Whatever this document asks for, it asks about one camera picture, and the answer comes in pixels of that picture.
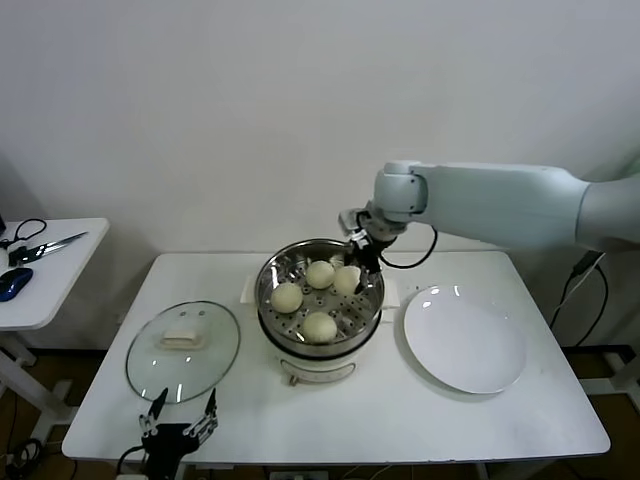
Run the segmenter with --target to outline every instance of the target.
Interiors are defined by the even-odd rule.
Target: white table
[[[390,255],[407,262],[415,255]],[[125,378],[138,330],[180,302],[213,300],[237,316],[242,342],[218,385],[220,426],[185,462],[367,464],[484,462],[592,455],[609,438],[510,260],[500,252],[436,253],[423,266],[388,271],[406,300],[416,290],[455,283],[500,302],[519,322],[528,361],[520,380],[497,395],[461,393],[412,358],[402,310],[385,311],[358,368],[327,385],[290,387],[272,358],[254,309],[240,304],[246,277],[268,255],[169,254],[153,265],[63,443],[76,459],[114,461],[140,443],[137,415],[149,403]],[[162,422],[191,422],[207,395],[167,405]]]
[[[44,388],[21,368],[33,365],[35,357],[17,336],[8,332],[42,328],[53,320],[109,228],[104,218],[47,220],[47,224],[47,229],[25,246],[32,248],[85,231],[89,234],[59,252],[26,265],[34,270],[31,281],[16,298],[0,303],[0,332],[3,332],[0,345],[15,357],[14,361],[0,352],[0,395],[4,388],[10,388],[42,411],[32,434],[41,441],[46,441],[54,425],[71,423],[75,409],[63,401],[71,382],[58,382],[53,392]],[[7,224],[3,238],[13,238],[18,225],[19,222]]]

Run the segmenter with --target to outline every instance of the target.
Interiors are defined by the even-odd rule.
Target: blue computer mouse
[[[0,276],[0,302],[8,302],[20,293],[20,290],[29,283],[33,277],[30,268],[14,268]]]

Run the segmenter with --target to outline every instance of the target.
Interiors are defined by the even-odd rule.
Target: cable
[[[596,269],[596,267],[598,266],[598,263],[604,258],[604,256],[605,256],[605,253],[603,252],[588,251],[586,254],[583,255],[583,257],[578,261],[578,263],[576,263],[573,266],[573,269],[571,270],[571,274],[569,275],[569,278],[567,278],[567,281],[565,282],[564,287],[562,289],[562,296],[560,297],[558,306],[553,311],[553,318],[551,319],[551,323],[549,324],[550,330],[553,330],[553,327],[555,326],[556,321],[558,320],[558,315],[560,314],[560,310],[562,309],[562,307],[567,303],[569,298],[571,298],[571,296],[576,292],[576,290],[580,288],[580,286],[585,282],[585,280],[589,277],[589,275],[591,275],[591,272],[593,272]],[[579,277],[580,275],[583,275],[583,277],[571,290],[569,290],[569,285],[571,284],[571,281]]]
[[[127,450],[126,452],[124,452],[121,456],[120,459],[118,460],[118,465],[116,466],[116,476],[120,475],[122,473],[122,464],[124,463],[125,459],[131,455],[134,452],[139,452],[140,450],[143,450],[144,447],[142,445],[138,445],[136,447],[131,447],[129,450]]]
[[[576,477],[578,480],[585,480],[585,478],[582,475],[580,475],[578,471],[575,468],[573,468],[573,465],[571,465],[569,462],[564,461],[562,462],[562,464],[565,467],[567,467],[571,471],[573,476]]]
[[[431,227],[431,229],[433,230],[433,242],[431,242],[431,247],[429,247],[429,250],[424,255],[424,257],[422,257],[417,262],[412,263],[410,265],[396,265],[394,263],[389,262],[386,258],[384,258],[382,256],[382,252],[378,254],[380,261],[384,263],[387,267],[397,268],[400,270],[409,270],[410,268],[415,268],[422,265],[427,260],[427,258],[431,256],[431,254],[433,253],[433,250],[436,248],[436,244],[438,243],[438,231],[433,226]]]
[[[362,465],[356,465],[355,467],[353,467],[351,470],[349,470],[347,473],[345,473],[342,477],[340,477],[340,480],[345,480],[349,475],[351,475],[353,472],[355,472],[357,469],[359,469]]]
[[[584,276],[580,279],[580,281],[578,283],[576,283],[576,286],[573,287],[569,293],[566,294],[566,298],[560,302],[560,304],[556,307],[556,311],[560,310],[563,305],[565,303],[567,303],[567,300],[569,300],[571,298],[571,295],[573,295],[575,293],[576,290],[578,290],[578,288],[580,288],[580,286],[585,282],[585,280],[589,277],[589,275],[591,275],[591,272],[593,272],[595,270],[595,268],[598,266],[598,262],[600,262],[600,260],[602,260],[604,258],[605,254],[602,253],[597,260],[593,263],[593,265],[591,265],[591,267],[586,271],[586,273],[584,274]],[[576,270],[574,268],[573,273],[571,274],[573,277],[578,276],[579,274],[576,274]]]
[[[558,305],[564,304],[564,300],[567,296],[567,290],[569,289],[571,280],[573,280],[574,278],[575,277],[573,275],[569,275],[569,278],[567,278],[567,281],[564,284],[564,288],[562,289],[562,296],[560,297]],[[553,330],[553,327],[556,324],[556,320],[558,320],[558,315],[560,315],[560,309],[556,307],[556,309],[553,311],[553,318],[551,319],[551,323],[549,324],[549,330]]]
[[[16,417],[18,416],[18,394],[13,393],[13,418],[11,420],[11,428],[9,429],[9,436],[7,437],[7,446],[4,449],[7,455],[11,451],[11,441],[13,440],[13,430],[16,427]]]
[[[600,278],[602,279],[602,285],[604,286],[604,298],[602,299],[602,306],[600,307],[598,316],[589,327],[589,330],[587,330],[587,333],[585,333],[582,336],[582,338],[578,340],[578,342],[576,343],[576,347],[579,347],[582,344],[582,342],[584,342],[589,337],[589,335],[591,335],[591,332],[593,332],[593,329],[596,328],[598,323],[600,323],[600,320],[602,319],[602,315],[604,314],[604,311],[607,308],[607,302],[609,300],[609,282],[607,281],[607,277],[602,271],[602,268],[600,268],[600,265],[596,265],[595,270],[600,274]]]
[[[30,222],[39,223],[41,228],[39,230],[37,230],[36,232],[32,233],[31,235],[27,235],[26,237],[21,237],[20,236],[20,230],[22,229],[22,227],[24,227],[25,225],[27,225]],[[0,241],[0,248],[7,249],[11,245],[13,245],[14,243],[18,243],[20,241],[30,240],[33,237],[35,237],[36,235],[39,235],[42,232],[44,232],[46,229],[47,229],[47,222],[46,221],[42,220],[41,218],[29,218],[29,219],[25,220],[24,222],[22,222],[20,225],[18,225],[18,228],[16,228],[16,232],[13,235],[13,240],[2,240],[2,241]]]
[[[7,478],[22,480],[31,475],[42,462],[42,443],[40,440],[30,438],[16,445],[11,455],[11,463],[7,463],[4,467]]]
[[[347,477],[349,475],[351,475],[353,472],[355,472],[357,469],[359,469],[361,466],[362,465],[356,465],[351,470],[349,470],[347,473],[345,473],[342,477],[340,477],[340,480],[348,480]],[[382,475],[384,472],[389,470],[391,467],[393,467],[393,465],[387,465],[386,467],[382,467],[380,470],[378,470],[376,473],[374,473],[371,476],[371,478],[369,478],[369,480],[375,480],[379,475]]]
[[[76,476],[76,473],[78,473],[78,461],[74,460],[73,461],[73,472],[71,472],[71,476],[69,477],[69,480],[73,480]]]
[[[393,465],[387,465],[386,467],[382,467],[380,470],[378,470],[376,473],[374,473],[369,480],[375,480],[376,477],[382,475],[384,472],[389,470],[391,467],[393,467]]]
[[[363,211],[360,211],[360,212],[356,213],[356,224],[358,225],[358,228],[360,230],[364,230],[364,227],[362,226],[362,222],[360,221],[360,217],[362,217],[364,215],[365,215],[365,213]],[[431,247],[429,247],[429,250],[427,251],[425,256],[422,257],[417,262],[412,263],[411,265],[396,265],[396,264],[391,263],[390,261],[388,261],[386,258],[384,258],[382,256],[382,252],[378,253],[378,258],[387,267],[397,268],[399,270],[409,270],[410,268],[415,268],[415,267],[418,267],[418,266],[422,265],[427,260],[427,258],[429,258],[431,256],[431,254],[433,253],[433,250],[436,248],[436,244],[438,243],[438,231],[433,227],[433,225],[430,225],[430,226],[431,226],[431,229],[433,230],[433,242],[431,243]]]

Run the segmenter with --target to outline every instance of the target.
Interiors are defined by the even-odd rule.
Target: white wall
[[[109,218],[111,273],[85,288],[117,313],[157,252],[339,235],[387,159],[611,169],[640,139],[639,20],[633,0],[2,2],[3,213]],[[91,344],[79,310],[36,344]]]

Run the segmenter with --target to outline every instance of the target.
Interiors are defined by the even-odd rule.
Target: glass lid
[[[174,305],[147,323],[127,354],[127,379],[143,398],[169,389],[167,403],[203,394],[231,368],[240,328],[226,307],[214,302]]]

